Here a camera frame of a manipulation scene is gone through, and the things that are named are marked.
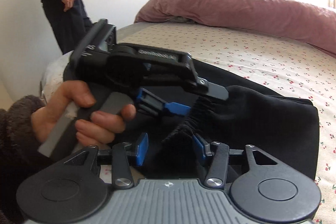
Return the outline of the dark fuzzy sleeve forearm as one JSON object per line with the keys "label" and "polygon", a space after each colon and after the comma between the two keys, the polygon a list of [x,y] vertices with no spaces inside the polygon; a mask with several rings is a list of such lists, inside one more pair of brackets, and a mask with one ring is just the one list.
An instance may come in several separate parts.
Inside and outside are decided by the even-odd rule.
{"label": "dark fuzzy sleeve forearm", "polygon": [[9,110],[1,110],[1,223],[22,223],[16,200],[18,186],[26,178],[49,166],[38,152],[41,143],[31,125],[31,115],[44,106],[35,96],[25,96]]}

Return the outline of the person's left hand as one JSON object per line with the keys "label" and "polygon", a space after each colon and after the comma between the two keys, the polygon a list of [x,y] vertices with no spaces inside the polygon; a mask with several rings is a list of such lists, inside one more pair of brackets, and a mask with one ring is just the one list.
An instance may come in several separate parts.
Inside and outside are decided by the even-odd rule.
{"label": "person's left hand", "polygon": [[[43,143],[47,140],[51,130],[71,102],[80,107],[91,107],[96,100],[86,83],[82,81],[62,83],[48,104],[31,115],[32,128],[39,142]],[[126,129],[126,122],[131,121],[135,115],[134,105],[124,106],[118,115],[95,111],[89,121],[80,119],[75,122],[76,139],[83,146],[102,147],[111,143],[116,134],[122,133]]]}

